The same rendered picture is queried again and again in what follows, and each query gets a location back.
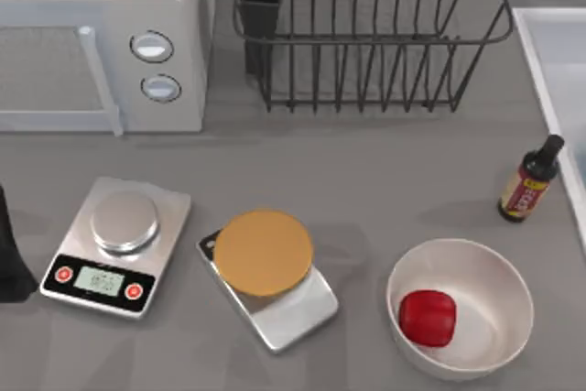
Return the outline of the silver scale with orange plate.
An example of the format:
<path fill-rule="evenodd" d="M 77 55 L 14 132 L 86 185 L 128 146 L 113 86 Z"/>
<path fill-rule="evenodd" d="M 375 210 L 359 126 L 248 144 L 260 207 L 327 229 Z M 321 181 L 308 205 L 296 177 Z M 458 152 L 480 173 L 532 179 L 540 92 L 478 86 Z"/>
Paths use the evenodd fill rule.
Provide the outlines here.
<path fill-rule="evenodd" d="M 294 346 L 339 310 L 315 267 L 309 229 L 289 213 L 240 213 L 201 238 L 197 249 L 234 310 L 272 353 Z"/>

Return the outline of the round microwave knob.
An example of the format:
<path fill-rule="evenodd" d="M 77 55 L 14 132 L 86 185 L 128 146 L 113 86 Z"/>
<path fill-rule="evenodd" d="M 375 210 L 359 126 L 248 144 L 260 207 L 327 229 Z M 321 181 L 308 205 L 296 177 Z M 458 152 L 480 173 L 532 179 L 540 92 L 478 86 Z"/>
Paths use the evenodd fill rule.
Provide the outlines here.
<path fill-rule="evenodd" d="M 146 98 L 158 103 L 173 102 L 182 93 L 179 82 L 166 74 L 158 74 L 143 79 L 140 88 Z"/>
<path fill-rule="evenodd" d="M 139 60 L 146 63 L 163 63 L 169 60 L 174 53 L 172 41 L 164 34 L 155 30 L 148 30 L 130 38 L 131 52 Z"/>

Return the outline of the silver scale with display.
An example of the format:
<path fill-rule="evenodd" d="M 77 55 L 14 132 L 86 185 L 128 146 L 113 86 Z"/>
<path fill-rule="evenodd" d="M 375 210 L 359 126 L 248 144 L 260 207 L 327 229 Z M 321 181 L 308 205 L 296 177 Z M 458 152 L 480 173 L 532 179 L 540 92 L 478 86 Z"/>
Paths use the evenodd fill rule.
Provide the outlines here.
<path fill-rule="evenodd" d="M 155 296 L 191 197 L 156 185 L 100 177 L 42 278 L 50 299 L 141 319 Z"/>

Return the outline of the pale microwave oven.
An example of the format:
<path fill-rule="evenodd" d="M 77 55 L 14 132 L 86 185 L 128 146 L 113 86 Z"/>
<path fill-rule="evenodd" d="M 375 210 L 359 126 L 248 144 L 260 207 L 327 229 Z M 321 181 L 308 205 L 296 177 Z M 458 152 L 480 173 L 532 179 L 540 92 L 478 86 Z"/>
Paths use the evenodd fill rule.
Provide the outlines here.
<path fill-rule="evenodd" d="M 215 0 L 0 0 L 0 132 L 110 132 L 78 36 L 93 27 L 125 134 L 201 129 Z M 133 55 L 130 38 L 155 30 L 174 45 L 163 63 Z M 141 92 L 145 78 L 176 79 L 170 103 Z"/>

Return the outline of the red bell pepper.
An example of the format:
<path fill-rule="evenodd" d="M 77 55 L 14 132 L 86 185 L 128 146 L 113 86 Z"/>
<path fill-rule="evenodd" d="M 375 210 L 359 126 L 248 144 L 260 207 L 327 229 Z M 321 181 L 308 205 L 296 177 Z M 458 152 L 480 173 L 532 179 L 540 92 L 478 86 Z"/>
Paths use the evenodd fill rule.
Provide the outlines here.
<path fill-rule="evenodd" d="M 455 300 L 439 290 L 413 290 L 399 303 L 399 328 L 408 340 L 418 345 L 432 348 L 449 345 L 456 320 Z"/>

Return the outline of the dark sauce bottle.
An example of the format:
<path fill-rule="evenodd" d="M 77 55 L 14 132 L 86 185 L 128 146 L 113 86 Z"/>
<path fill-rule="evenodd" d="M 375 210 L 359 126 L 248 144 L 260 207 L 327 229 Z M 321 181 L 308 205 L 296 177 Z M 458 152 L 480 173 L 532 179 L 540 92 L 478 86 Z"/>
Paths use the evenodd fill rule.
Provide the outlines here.
<path fill-rule="evenodd" d="M 540 148 L 524 154 L 497 203 L 503 218 L 521 223 L 535 210 L 550 182 L 558 176 L 558 156 L 564 145 L 562 136 L 552 134 Z"/>

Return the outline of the white bowl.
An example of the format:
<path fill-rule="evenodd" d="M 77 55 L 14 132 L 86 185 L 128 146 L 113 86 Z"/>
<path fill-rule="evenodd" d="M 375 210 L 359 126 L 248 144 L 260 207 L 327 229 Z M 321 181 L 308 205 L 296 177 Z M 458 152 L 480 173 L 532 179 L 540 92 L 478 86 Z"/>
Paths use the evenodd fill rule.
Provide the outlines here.
<path fill-rule="evenodd" d="M 441 348 L 410 341 L 399 327 L 404 297 L 435 290 L 455 302 L 455 329 Z M 534 304 L 518 270 L 490 247 L 462 238 L 428 240 L 406 251 L 386 281 L 385 305 L 399 351 L 421 372 L 467 382 L 510 364 L 534 326 Z"/>

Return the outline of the white sink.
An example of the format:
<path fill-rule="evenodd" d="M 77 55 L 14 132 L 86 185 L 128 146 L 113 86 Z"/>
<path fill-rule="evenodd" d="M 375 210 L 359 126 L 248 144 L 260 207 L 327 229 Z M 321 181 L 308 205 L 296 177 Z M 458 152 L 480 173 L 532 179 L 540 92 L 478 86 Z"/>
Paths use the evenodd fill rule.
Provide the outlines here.
<path fill-rule="evenodd" d="M 566 141 L 560 171 L 586 253 L 586 7 L 513 15 L 548 131 Z"/>

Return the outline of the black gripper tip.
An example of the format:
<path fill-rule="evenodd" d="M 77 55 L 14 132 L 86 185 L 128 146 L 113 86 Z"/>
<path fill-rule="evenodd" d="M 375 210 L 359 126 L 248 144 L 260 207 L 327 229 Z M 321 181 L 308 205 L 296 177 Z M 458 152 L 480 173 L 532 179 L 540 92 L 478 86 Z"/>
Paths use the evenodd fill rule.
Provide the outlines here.
<path fill-rule="evenodd" d="M 37 290 L 38 282 L 18 250 L 0 184 L 0 304 L 25 302 Z"/>

